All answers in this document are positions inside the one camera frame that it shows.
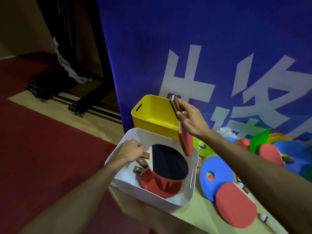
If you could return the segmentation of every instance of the blue banner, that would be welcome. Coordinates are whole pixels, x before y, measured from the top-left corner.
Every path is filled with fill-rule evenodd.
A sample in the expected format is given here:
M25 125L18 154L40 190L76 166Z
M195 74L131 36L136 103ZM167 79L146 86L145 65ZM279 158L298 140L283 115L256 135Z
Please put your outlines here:
M213 128L312 143L310 0L97 0L124 130L178 94Z

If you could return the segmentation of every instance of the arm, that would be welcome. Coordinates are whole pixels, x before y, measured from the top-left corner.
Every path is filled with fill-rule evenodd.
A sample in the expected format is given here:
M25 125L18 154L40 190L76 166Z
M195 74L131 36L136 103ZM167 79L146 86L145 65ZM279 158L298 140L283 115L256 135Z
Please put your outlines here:
M124 165L138 159L144 147L134 139L125 141L105 167L43 211L20 234L81 233L115 175Z
M312 184L209 129L200 111L180 100L177 112L188 132L205 142L236 173L255 198L289 233L312 230Z

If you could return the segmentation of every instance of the red carpet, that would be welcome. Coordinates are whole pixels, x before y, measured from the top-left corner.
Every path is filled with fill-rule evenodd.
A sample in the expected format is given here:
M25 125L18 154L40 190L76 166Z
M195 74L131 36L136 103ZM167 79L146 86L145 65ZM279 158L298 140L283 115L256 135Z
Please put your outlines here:
M0 230L17 233L104 165L114 144L20 106L7 98L47 65L0 61ZM109 192L85 233L148 233L125 216Z

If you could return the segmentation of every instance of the yellow plastic basket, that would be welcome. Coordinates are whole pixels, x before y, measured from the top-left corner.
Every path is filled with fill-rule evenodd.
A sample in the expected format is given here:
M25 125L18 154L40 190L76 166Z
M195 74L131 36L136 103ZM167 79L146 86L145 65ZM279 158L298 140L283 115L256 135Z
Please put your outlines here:
M145 95L131 111L135 127L179 140L178 120L169 99Z

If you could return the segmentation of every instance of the plastic container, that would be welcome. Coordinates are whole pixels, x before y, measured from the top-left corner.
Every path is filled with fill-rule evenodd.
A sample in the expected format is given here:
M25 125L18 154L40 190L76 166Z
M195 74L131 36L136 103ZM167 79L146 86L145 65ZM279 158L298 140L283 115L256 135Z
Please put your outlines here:
M145 95L131 115L136 128L179 140L178 120L169 99Z
M159 134L155 134L140 128L133 128L129 130L111 155L107 158L105 164L110 160L110 158L116 153L119 146L125 141L135 139L138 142L145 144L145 151L149 149L150 146L154 144L163 144L170 146L177 151L179 151L188 163L189 173L187 177L182 181L182 187L177 195L170 198L162 198L155 195L145 189L140 185L140 175L133 172L135 166L138 166L136 161L124 166L114 177L113 182L122 192L131 195L143 202L153 205L165 212L174 212L175 210L183 207L187 204L193 196L195 180L196 180L196 170L198 162L198 152L193 147L193 154L191 157L185 156L181 148L180 142L168 137L164 137Z

